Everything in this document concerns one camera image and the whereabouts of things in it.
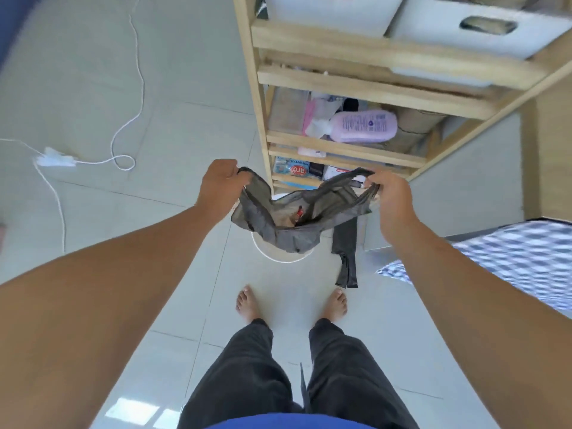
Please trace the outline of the person's right forearm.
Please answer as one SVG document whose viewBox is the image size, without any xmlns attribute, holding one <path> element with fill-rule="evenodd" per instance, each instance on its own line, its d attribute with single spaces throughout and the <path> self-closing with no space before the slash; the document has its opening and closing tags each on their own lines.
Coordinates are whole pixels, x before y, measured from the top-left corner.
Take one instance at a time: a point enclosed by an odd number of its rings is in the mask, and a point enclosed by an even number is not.
<svg viewBox="0 0 572 429">
<path fill-rule="evenodd" d="M 477 265 L 418 220 L 388 238 L 501 429 L 572 429 L 572 319 Z"/>
</svg>

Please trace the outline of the pink packet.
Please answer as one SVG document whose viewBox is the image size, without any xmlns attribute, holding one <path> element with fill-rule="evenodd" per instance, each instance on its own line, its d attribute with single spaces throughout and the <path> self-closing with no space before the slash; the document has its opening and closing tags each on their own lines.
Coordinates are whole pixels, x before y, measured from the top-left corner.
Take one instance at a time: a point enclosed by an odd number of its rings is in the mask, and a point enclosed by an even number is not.
<svg viewBox="0 0 572 429">
<path fill-rule="evenodd" d="M 312 138 L 317 138 L 316 129 L 311 127 L 312 121 L 313 121 L 313 116 L 315 113 L 315 108 L 316 108 L 316 101 L 317 101 L 317 99 L 311 98 L 306 103 L 305 111 L 304 111 L 304 118 L 303 118 L 303 128 L 302 128 L 302 135 L 303 136 L 309 136 Z"/>
</svg>

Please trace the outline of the white round bin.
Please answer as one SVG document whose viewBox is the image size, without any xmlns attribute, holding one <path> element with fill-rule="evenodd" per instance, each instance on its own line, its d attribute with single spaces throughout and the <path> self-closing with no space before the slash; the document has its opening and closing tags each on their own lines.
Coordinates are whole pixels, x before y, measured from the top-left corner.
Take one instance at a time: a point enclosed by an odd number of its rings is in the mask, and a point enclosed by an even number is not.
<svg viewBox="0 0 572 429">
<path fill-rule="evenodd" d="M 249 213 L 254 244 L 268 259 L 289 264 L 308 257 L 319 243 L 305 223 L 308 203 L 302 191 L 271 196 L 269 202 Z"/>
</svg>

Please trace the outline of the person's blue shirt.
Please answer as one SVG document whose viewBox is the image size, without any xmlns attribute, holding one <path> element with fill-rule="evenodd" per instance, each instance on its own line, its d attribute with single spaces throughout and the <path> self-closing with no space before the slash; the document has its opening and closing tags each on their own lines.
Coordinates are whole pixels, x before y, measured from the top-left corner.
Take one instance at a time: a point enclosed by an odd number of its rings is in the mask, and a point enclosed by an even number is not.
<svg viewBox="0 0 572 429">
<path fill-rule="evenodd" d="M 225 420 L 206 429 L 376 429 L 322 414 L 270 413 Z"/>
</svg>

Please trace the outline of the person's right hand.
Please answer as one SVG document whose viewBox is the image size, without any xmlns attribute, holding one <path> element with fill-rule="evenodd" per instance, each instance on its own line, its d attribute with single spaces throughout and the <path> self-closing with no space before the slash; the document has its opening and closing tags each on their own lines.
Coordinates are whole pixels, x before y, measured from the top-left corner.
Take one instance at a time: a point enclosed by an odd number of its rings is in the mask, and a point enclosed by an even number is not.
<svg viewBox="0 0 572 429">
<path fill-rule="evenodd" d="M 409 183 L 394 172 L 384 170 L 384 188 L 379 198 L 382 236 L 400 252 L 410 244 L 411 238 L 422 226 L 413 207 Z"/>
</svg>

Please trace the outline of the checkered blue white bedsheet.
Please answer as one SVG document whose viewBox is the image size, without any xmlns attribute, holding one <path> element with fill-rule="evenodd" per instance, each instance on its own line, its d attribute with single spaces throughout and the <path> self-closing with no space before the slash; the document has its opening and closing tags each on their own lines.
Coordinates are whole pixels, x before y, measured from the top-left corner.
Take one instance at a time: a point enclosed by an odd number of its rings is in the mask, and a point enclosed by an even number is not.
<svg viewBox="0 0 572 429">
<path fill-rule="evenodd" d="M 454 241 L 440 238 L 515 288 L 572 319 L 572 223 L 515 223 Z"/>
</svg>

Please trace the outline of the purple lotion bottle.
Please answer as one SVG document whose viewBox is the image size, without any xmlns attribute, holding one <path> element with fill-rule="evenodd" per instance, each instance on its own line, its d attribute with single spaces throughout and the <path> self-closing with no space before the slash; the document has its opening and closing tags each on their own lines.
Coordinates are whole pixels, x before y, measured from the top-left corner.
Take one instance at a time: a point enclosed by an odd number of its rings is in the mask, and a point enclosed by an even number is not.
<svg viewBox="0 0 572 429">
<path fill-rule="evenodd" d="M 397 135 L 397 128 L 397 116 L 390 111 L 339 112 L 330 119 L 312 119 L 305 135 L 339 143 L 383 143 Z"/>
</svg>

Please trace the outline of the person's left hand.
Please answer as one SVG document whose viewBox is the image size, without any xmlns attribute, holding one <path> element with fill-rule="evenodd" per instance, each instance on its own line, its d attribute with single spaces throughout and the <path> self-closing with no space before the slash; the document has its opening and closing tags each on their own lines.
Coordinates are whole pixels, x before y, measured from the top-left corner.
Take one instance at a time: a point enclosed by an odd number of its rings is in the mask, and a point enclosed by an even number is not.
<svg viewBox="0 0 572 429">
<path fill-rule="evenodd" d="M 248 184 L 234 184 L 224 175 L 224 159 L 215 159 L 203 176 L 194 209 L 211 225 L 219 223 Z"/>
</svg>

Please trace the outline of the person's left foot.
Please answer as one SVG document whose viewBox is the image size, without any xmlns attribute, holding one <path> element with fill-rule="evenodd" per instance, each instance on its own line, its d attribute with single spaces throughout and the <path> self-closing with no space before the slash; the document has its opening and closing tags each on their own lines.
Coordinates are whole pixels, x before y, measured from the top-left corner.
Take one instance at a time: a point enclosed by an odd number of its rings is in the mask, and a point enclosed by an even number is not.
<svg viewBox="0 0 572 429">
<path fill-rule="evenodd" d="M 261 310 L 250 285 L 247 285 L 240 290 L 237 296 L 235 309 L 240 317 L 242 317 L 248 324 L 254 320 L 262 319 Z"/>
</svg>

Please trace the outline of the person's foot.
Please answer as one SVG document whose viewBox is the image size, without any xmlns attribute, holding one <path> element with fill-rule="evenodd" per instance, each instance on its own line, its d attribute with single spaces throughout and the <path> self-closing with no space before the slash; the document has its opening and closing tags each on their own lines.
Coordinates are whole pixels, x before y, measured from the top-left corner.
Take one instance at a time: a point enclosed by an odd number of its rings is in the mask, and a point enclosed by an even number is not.
<svg viewBox="0 0 572 429">
<path fill-rule="evenodd" d="M 336 323 L 346 316 L 347 311 L 347 296 L 342 288 L 336 288 L 327 298 L 318 320 L 326 319 L 331 323 Z"/>
<path fill-rule="evenodd" d="M 235 309 L 240 317 L 242 317 L 248 324 L 254 320 L 262 319 L 261 310 L 250 285 L 247 285 L 240 290 L 237 296 Z"/>
</svg>

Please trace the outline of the grey plastic bag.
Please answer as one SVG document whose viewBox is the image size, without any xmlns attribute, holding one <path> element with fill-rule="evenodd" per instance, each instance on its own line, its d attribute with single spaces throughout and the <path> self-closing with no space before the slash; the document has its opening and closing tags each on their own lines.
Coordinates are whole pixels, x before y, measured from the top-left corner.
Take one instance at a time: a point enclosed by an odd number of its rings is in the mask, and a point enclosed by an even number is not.
<svg viewBox="0 0 572 429">
<path fill-rule="evenodd" d="M 253 170 L 241 167 L 238 172 L 250 174 L 251 180 L 240 193 L 232 223 L 287 253 L 311 251 L 322 232 L 370 213 L 381 190 L 376 183 L 361 191 L 355 189 L 354 178 L 373 175 L 373 171 L 358 167 L 315 189 L 293 191 L 274 200 L 268 183 Z"/>
</svg>

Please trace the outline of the white power adapter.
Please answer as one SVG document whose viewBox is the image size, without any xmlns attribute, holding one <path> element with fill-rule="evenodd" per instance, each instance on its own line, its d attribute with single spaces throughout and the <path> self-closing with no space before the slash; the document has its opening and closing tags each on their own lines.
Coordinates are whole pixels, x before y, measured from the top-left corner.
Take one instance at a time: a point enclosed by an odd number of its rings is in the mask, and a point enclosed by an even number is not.
<svg viewBox="0 0 572 429">
<path fill-rule="evenodd" d="M 77 163 L 73 156 L 66 155 L 52 147 L 46 147 L 35 158 L 35 164 L 40 167 L 75 167 Z"/>
</svg>

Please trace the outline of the blue fabric object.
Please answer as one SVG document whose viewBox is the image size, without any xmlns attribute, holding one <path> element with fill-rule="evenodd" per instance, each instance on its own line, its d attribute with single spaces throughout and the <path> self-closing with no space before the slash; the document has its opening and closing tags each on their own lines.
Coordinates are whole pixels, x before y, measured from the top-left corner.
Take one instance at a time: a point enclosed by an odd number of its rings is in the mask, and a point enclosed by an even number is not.
<svg viewBox="0 0 572 429">
<path fill-rule="evenodd" d="M 0 70 L 26 19 L 41 0 L 0 0 Z"/>
</svg>

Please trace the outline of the person's right foot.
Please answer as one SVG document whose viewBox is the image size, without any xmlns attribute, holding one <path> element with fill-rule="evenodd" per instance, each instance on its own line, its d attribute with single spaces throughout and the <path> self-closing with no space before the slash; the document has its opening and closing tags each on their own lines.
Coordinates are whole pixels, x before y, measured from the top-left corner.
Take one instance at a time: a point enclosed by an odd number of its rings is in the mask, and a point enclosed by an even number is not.
<svg viewBox="0 0 572 429">
<path fill-rule="evenodd" d="M 318 320 L 326 319 L 331 323 L 336 323 L 346 316 L 347 311 L 347 296 L 342 288 L 336 288 L 327 298 Z"/>
</svg>

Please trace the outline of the person's left forearm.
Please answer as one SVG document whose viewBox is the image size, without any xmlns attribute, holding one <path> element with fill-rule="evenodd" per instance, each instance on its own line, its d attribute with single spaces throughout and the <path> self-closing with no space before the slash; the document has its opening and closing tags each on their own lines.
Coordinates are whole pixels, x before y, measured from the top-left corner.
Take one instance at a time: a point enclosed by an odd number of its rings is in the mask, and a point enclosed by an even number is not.
<svg viewBox="0 0 572 429">
<path fill-rule="evenodd" d="M 89 429 L 228 213 L 196 204 L 0 285 L 0 429 Z"/>
</svg>

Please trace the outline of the wooden shelf rack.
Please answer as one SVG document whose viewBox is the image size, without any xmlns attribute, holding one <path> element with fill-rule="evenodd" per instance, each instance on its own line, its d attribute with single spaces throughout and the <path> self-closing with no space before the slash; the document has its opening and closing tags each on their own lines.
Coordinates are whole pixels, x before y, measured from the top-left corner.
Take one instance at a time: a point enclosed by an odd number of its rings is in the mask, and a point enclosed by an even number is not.
<svg viewBox="0 0 572 429">
<path fill-rule="evenodd" d="M 308 159 L 295 148 L 324 151 L 316 162 L 390 165 L 411 181 L 572 73 L 572 28 L 523 60 L 450 45 L 410 43 L 393 37 L 268 21 L 256 0 L 233 0 L 270 191 L 319 186 L 299 174 L 275 173 L 277 157 Z M 309 91 L 364 100 L 375 108 L 418 110 L 466 119 L 446 139 L 441 122 L 430 129 L 425 155 L 335 144 L 273 127 L 286 116 L 277 92 Z"/>
</svg>

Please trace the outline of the blue labelled packet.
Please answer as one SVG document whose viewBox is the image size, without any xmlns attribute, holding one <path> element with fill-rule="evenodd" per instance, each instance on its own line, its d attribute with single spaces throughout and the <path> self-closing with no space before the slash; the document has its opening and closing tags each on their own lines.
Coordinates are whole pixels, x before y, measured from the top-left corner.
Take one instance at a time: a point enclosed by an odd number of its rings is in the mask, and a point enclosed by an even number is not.
<svg viewBox="0 0 572 429">
<path fill-rule="evenodd" d="M 291 175 L 294 177 L 307 177 L 309 175 L 310 162 L 286 158 L 276 157 L 273 165 L 273 173 L 281 175 Z"/>
</svg>

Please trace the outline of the brown paper roll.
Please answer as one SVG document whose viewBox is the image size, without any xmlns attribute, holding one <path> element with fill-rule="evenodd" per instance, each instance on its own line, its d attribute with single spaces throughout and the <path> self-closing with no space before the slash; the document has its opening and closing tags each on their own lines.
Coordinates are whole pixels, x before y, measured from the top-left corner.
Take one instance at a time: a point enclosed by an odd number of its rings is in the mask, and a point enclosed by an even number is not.
<svg viewBox="0 0 572 429">
<path fill-rule="evenodd" d="M 431 130 L 448 117 L 446 114 L 413 108 L 396 109 L 397 133 L 391 140 L 390 148 L 397 153 L 407 153 Z"/>
</svg>

